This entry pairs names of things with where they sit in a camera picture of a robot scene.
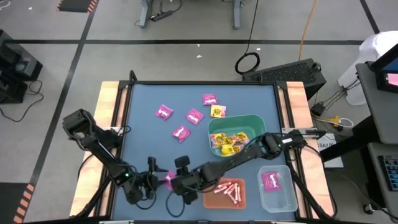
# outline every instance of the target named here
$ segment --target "green bowl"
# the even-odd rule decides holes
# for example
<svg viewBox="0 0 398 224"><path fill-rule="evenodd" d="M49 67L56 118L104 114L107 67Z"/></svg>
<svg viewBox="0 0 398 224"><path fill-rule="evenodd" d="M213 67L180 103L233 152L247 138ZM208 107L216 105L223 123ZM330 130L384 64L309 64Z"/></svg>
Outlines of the green bowl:
<svg viewBox="0 0 398 224"><path fill-rule="evenodd" d="M211 147L211 134L225 133L227 136L231 136L244 132L247 134L248 138L252 140L254 137L264 134L266 131L264 120L258 115L241 115L212 119L208 125L210 150L218 157L229 157L218 154Z"/></svg>

